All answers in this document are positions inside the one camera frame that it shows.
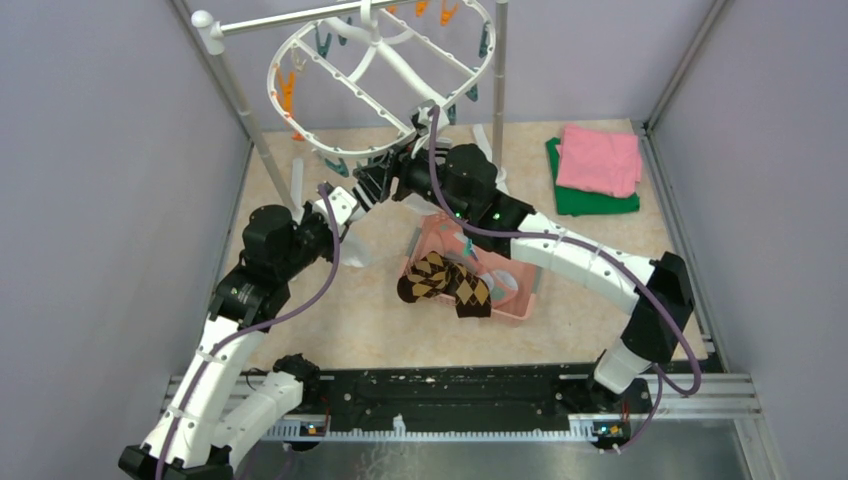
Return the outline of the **brown argyle sock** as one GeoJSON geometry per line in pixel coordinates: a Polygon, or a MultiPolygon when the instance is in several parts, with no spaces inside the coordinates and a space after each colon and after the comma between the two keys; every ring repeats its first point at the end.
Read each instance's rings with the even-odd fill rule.
{"type": "Polygon", "coordinates": [[[446,293],[454,300],[458,318],[488,318],[492,313],[490,289],[478,276],[464,265],[450,263],[450,280],[446,293]]]}
{"type": "Polygon", "coordinates": [[[451,282],[450,264],[435,251],[416,260],[397,282],[397,293],[405,303],[442,294],[451,282]]]}

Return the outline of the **pink striped sock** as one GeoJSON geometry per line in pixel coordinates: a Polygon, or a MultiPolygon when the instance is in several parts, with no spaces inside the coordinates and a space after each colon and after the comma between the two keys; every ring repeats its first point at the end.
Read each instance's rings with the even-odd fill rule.
{"type": "Polygon", "coordinates": [[[500,307],[518,295],[518,282],[510,272],[486,267],[480,261],[472,241],[464,234],[454,233],[453,237],[462,244],[463,264],[488,287],[493,307],[500,307]]]}

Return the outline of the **white sock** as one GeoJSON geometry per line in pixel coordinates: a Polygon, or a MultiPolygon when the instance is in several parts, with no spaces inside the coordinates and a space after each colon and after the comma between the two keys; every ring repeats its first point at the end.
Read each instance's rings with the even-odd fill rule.
{"type": "MultiPolygon", "coordinates": [[[[357,195],[356,190],[354,190],[351,193],[353,193],[358,198],[359,202],[365,207],[366,215],[367,215],[370,208],[372,207],[372,204],[369,204],[367,201],[363,201],[357,195]]],[[[344,266],[350,266],[350,267],[356,267],[356,268],[365,268],[365,267],[376,262],[376,249],[377,249],[377,247],[375,246],[375,243],[373,241],[370,241],[369,239],[366,238],[364,233],[358,232],[357,228],[355,227],[355,224],[357,222],[352,222],[350,225],[346,226],[343,230],[340,230],[341,237],[342,237],[342,239],[341,239],[341,263],[344,266]]]]}

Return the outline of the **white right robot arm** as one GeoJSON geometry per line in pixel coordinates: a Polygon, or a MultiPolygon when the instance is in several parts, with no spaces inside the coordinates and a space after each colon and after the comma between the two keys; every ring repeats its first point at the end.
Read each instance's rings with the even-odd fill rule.
{"type": "Polygon", "coordinates": [[[500,190],[496,166],[475,144],[393,150],[353,176],[366,208],[416,195],[441,208],[475,246],[578,282],[627,314],[623,332],[596,361],[586,385],[594,409],[614,411],[634,379],[668,363],[678,348],[694,375],[701,374],[683,334],[694,299],[687,265],[678,255],[650,259],[567,230],[500,190]]]}

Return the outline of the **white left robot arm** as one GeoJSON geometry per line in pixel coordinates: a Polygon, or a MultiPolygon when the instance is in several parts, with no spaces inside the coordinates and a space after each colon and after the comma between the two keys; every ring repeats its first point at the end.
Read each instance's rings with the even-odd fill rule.
{"type": "Polygon", "coordinates": [[[300,218],[281,205],[254,210],[242,233],[239,262],[217,285],[201,340],[175,396],[138,445],[126,447],[119,468],[133,479],[231,479],[282,415],[319,404],[318,368],[289,355],[283,370],[230,413],[224,408],[242,369],[271,326],[316,303],[280,311],[290,281],[324,259],[336,271],[341,233],[354,213],[338,195],[306,203],[300,218]]]}

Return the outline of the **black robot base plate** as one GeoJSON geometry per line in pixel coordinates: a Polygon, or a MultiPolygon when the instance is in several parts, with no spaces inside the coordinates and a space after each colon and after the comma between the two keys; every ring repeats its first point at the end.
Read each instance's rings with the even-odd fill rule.
{"type": "Polygon", "coordinates": [[[285,414],[316,434],[538,434],[572,431],[588,417],[630,420],[651,409],[643,379],[605,394],[586,364],[324,370],[285,414]]]}

